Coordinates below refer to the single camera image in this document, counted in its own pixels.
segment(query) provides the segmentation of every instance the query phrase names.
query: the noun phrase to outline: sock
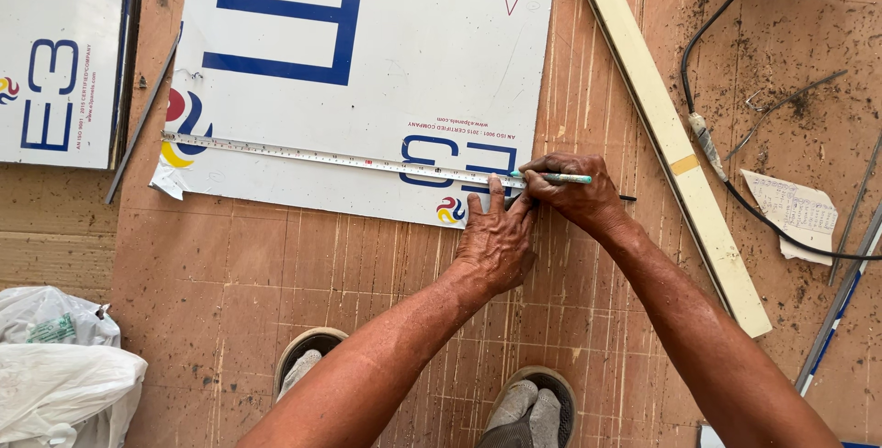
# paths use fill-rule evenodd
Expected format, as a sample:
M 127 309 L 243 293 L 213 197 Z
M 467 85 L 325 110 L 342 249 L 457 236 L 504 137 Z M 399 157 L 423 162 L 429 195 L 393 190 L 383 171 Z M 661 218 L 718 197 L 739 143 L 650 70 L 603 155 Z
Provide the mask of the sock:
M 530 413 L 530 435 L 533 448 L 557 448 L 560 429 L 560 401 L 551 390 L 541 390 Z
M 279 397 L 276 398 L 276 401 L 279 401 L 281 397 L 291 389 L 297 381 L 300 381 L 307 372 L 312 369 L 312 366 L 318 363 L 318 360 L 322 358 L 322 354 L 318 352 L 318 350 L 307 350 L 303 353 L 303 356 L 297 359 L 297 362 L 294 363 L 294 366 L 291 370 L 288 371 L 288 374 L 285 375 L 285 380 L 281 384 L 281 390 L 279 390 Z
M 512 385 L 505 392 L 502 403 L 499 404 L 499 408 L 493 413 L 491 421 L 487 424 L 487 431 L 497 426 L 511 424 L 522 418 L 526 414 L 526 409 L 535 403 L 537 394 L 538 388 L 530 381 L 523 380 Z

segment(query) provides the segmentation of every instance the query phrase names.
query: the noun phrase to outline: measuring tape blade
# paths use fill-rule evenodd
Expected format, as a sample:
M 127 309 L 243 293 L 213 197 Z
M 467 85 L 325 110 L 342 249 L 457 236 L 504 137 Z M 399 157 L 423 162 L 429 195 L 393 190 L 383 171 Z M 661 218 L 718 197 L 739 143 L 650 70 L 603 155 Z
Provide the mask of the measuring tape blade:
M 218 138 L 209 138 L 207 136 L 184 135 L 182 133 L 172 133 L 170 131 L 162 131 L 162 141 L 195 145 L 205 148 L 241 151 L 244 153 L 254 153 L 257 155 L 269 155 L 272 157 L 281 157 L 283 159 L 306 160 L 309 162 L 319 162 L 321 164 L 347 165 L 349 167 L 372 169 L 374 171 L 400 172 L 417 176 L 429 176 L 431 178 L 441 178 L 446 180 L 464 181 L 478 184 L 487 184 L 488 182 L 490 182 L 490 174 L 486 174 L 484 172 L 458 171 L 456 169 L 449 169 L 446 167 L 435 167 L 434 165 L 411 164 L 405 162 L 395 162 L 392 160 L 368 159 L 366 157 L 342 155 L 339 153 L 327 153 L 314 149 L 297 149 L 255 142 L 237 142 L 236 140 L 223 140 Z M 515 187 L 518 189 L 524 189 L 526 187 L 526 183 L 521 178 L 499 176 L 499 180 L 501 181 L 502 185 L 506 187 Z

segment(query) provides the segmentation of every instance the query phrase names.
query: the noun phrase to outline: white plastic bag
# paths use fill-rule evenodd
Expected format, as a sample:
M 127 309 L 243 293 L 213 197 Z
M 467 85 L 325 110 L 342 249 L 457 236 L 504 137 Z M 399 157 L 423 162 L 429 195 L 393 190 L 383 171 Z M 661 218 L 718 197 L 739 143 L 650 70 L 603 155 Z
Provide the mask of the white plastic bag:
M 54 286 L 0 291 L 0 344 L 67 343 L 119 348 L 119 326 L 105 310 Z
M 0 445 L 32 446 L 36 437 L 44 446 L 70 448 L 78 431 L 90 430 L 81 422 L 106 411 L 109 429 L 93 427 L 89 436 L 100 438 L 95 448 L 117 448 L 146 370 L 144 359 L 112 346 L 0 345 Z

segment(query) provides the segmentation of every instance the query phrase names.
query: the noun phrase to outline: colorful swirl logo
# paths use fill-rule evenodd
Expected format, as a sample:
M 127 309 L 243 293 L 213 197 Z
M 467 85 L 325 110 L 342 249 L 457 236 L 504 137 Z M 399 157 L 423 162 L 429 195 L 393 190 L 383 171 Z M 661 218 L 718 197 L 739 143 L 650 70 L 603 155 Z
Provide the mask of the colorful swirl logo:
M 0 105 L 6 105 L 6 100 L 12 102 L 17 98 L 18 83 L 13 83 L 8 77 L 0 77 Z
M 187 117 L 183 120 L 181 126 L 177 128 L 177 132 L 182 135 L 191 135 L 193 127 L 195 127 L 196 123 L 199 121 L 199 116 L 202 115 L 202 100 L 199 100 L 199 97 L 194 95 L 192 91 L 187 91 L 187 96 L 190 97 L 190 111 L 187 113 Z M 172 88 L 169 91 L 169 109 L 166 111 L 166 122 L 179 120 L 181 116 L 183 116 L 186 107 L 187 104 L 184 101 L 183 96 L 178 93 L 177 90 Z M 212 136 L 213 126 L 214 124 L 208 125 L 208 130 L 205 131 L 204 134 L 205 136 L 208 136 L 209 138 Z M 205 151 L 205 147 L 184 143 L 174 143 L 174 146 L 177 147 L 182 155 L 193 156 Z M 175 148 L 172 146 L 172 143 L 169 142 L 162 142 L 162 157 L 175 167 L 186 167 L 193 163 L 192 160 L 178 157 L 175 153 Z
M 462 209 L 462 201 L 454 200 L 452 196 L 444 198 L 435 211 L 438 213 L 438 220 L 445 224 L 456 224 L 466 217 L 466 211 Z

